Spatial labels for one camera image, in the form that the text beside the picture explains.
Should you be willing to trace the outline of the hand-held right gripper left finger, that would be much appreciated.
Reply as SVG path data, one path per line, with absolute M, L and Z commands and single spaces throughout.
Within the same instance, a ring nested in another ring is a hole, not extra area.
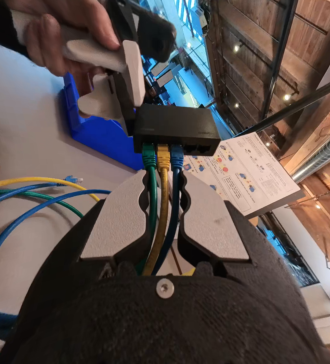
M 83 260 L 142 261 L 150 249 L 149 176 L 140 170 L 105 199 Z

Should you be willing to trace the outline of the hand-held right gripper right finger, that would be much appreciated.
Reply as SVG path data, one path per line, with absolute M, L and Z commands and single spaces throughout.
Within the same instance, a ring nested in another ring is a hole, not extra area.
M 188 171 L 182 172 L 180 229 L 177 247 L 181 257 L 194 267 L 205 261 L 249 262 L 242 235 L 251 227 L 229 201 Z

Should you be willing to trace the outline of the blue plastic bin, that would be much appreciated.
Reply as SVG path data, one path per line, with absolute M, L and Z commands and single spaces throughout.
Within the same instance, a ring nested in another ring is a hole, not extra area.
M 136 171 L 144 168 L 141 153 L 134 152 L 133 138 L 126 135 L 119 122 L 79 115 L 79 94 L 73 76 L 66 73 L 61 91 L 62 108 L 71 137 L 81 144 Z

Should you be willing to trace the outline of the black network switch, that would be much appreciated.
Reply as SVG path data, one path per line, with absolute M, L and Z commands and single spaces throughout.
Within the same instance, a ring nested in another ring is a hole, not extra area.
M 141 153 L 144 143 L 181 145 L 184 155 L 211 157 L 221 138 L 206 108 L 143 104 L 135 113 L 134 152 Z

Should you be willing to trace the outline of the printed instruction board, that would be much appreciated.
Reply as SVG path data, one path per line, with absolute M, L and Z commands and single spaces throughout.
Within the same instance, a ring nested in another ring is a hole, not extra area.
M 184 156 L 183 169 L 248 218 L 305 197 L 256 133 L 221 141 L 211 157 Z

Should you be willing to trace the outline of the person's left hand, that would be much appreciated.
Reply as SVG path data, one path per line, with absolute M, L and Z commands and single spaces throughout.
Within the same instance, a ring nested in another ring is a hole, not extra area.
M 9 0 L 7 6 L 16 11 L 37 16 L 25 30 L 25 46 L 29 58 L 55 76 L 71 73 L 80 96 L 92 91 L 95 74 L 100 67 L 79 63 L 64 57 L 61 24 L 87 30 L 93 38 L 110 51 L 120 47 L 105 7 L 96 0 Z

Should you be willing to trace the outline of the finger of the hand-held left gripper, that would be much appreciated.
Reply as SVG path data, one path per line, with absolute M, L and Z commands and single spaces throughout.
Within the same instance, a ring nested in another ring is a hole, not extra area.
M 90 116 L 117 121 L 126 135 L 132 137 L 135 106 L 122 74 L 96 74 L 92 84 L 93 90 L 78 99 L 79 110 Z
M 127 66 L 122 76 L 133 105 L 140 107 L 146 90 L 139 45 L 132 40 L 124 40 L 122 45 Z

